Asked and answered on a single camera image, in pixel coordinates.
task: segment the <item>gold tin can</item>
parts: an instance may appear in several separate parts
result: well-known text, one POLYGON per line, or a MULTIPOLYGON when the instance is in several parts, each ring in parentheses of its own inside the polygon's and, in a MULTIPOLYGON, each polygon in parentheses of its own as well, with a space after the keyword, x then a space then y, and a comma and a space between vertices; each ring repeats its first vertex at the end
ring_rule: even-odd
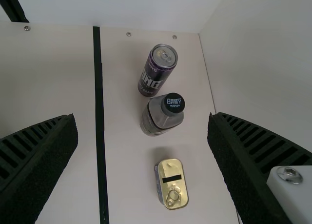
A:
POLYGON ((155 165, 154 171, 160 202, 168 210, 185 207, 189 197, 181 161, 178 159, 163 160, 155 165))

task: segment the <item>can lid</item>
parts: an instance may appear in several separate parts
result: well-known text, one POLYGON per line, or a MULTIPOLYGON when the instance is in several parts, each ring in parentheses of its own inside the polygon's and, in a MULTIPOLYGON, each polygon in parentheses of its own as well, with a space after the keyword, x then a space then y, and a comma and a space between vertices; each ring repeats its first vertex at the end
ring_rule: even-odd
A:
POLYGON ((153 59, 161 67, 172 67, 177 60, 176 51, 171 46, 159 44, 153 51, 153 59))
POLYGON ((163 103, 164 103, 165 109, 167 109, 169 112, 173 114, 180 113, 185 108, 184 98, 180 96, 178 93, 174 93, 174 92, 166 95, 163 100, 163 103))

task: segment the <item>bottle label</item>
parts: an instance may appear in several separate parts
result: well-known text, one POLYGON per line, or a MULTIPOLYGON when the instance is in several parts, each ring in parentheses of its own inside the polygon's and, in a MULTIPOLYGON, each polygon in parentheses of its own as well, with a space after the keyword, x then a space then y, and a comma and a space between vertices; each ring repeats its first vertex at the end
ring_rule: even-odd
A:
POLYGON ((181 98, 179 99, 169 99, 167 98, 167 104, 171 107, 171 108, 178 108, 180 107, 181 104, 181 98))

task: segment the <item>plastic bottle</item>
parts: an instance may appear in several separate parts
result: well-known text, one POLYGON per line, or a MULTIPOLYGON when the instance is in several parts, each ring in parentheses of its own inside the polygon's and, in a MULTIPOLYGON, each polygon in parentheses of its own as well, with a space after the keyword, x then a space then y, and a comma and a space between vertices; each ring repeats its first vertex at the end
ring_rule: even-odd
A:
POLYGON ((185 102, 177 93, 151 98, 143 111, 142 131, 149 136, 157 136, 182 123, 185 102))

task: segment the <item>pull tab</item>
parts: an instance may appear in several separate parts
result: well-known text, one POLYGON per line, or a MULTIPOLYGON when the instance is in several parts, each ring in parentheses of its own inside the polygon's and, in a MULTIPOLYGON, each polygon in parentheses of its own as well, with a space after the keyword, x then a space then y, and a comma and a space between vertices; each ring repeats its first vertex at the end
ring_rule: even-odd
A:
POLYGON ((161 56, 161 58, 162 58, 163 60, 165 60, 165 61, 167 61, 167 62, 171 62, 171 61, 172 61, 171 56, 168 56, 168 55, 166 54, 165 51, 163 51, 163 52, 161 53, 160 56, 161 56))
POLYGON ((176 187, 174 190, 171 190, 169 192, 168 198, 167 198, 167 201, 166 201, 166 204, 167 204, 168 207, 172 207, 175 204, 175 202, 177 200, 179 200, 179 198, 181 196, 180 193, 179 193, 180 191, 181 191, 181 189, 179 187, 176 187))

